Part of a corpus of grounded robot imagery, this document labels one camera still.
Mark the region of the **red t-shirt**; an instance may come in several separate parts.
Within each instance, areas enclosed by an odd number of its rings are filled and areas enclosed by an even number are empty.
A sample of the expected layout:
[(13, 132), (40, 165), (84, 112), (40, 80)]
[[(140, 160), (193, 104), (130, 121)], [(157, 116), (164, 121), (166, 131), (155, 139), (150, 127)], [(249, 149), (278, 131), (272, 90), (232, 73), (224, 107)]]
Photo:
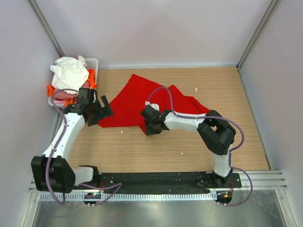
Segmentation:
[(183, 95), (174, 85), (164, 89), (156, 82), (133, 74), (109, 104), (113, 115), (100, 120), (98, 124), (103, 128), (138, 126), (146, 133), (141, 111), (147, 101), (150, 104), (157, 104), (161, 113), (174, 110), (178, 115), (203, 116), (210, 111), (194, 97)]

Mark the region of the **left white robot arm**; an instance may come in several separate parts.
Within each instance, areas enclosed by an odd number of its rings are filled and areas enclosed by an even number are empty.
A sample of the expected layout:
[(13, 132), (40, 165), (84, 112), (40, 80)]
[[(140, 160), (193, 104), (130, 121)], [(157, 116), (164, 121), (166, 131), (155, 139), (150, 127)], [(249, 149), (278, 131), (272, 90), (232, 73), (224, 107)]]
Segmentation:
[(79, 132), (113, 115), (106, 96), (98, 96), (93, 88), (80, 88), (67, 107), (61, 108), (50, 97), (53, 107), (62, 117), (57, 134), (41, 156), (33, 157), (31, 168), (36, 189), (42, 192), (70, 193), (84, 183), (96, 189), (101, 182), (98, 168), (82, 165), (73, 169), (68, 159)]

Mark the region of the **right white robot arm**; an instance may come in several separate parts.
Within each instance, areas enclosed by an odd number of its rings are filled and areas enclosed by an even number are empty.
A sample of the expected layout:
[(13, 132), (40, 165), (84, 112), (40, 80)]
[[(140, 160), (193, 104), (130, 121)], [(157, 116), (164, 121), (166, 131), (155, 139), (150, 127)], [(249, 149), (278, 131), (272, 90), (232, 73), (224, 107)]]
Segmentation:
[(198, 133), (214, 155), (213, 181), (225, 187), (231, 181), (230, 151), (236, 135), (235, 129), (217, 112), (186, 114), (173, 110), (160, 112), (156, 104), (149, 104), (141, 111), (145, 122), (145, 134), (155, 135), (162, 131), (184, 130)]

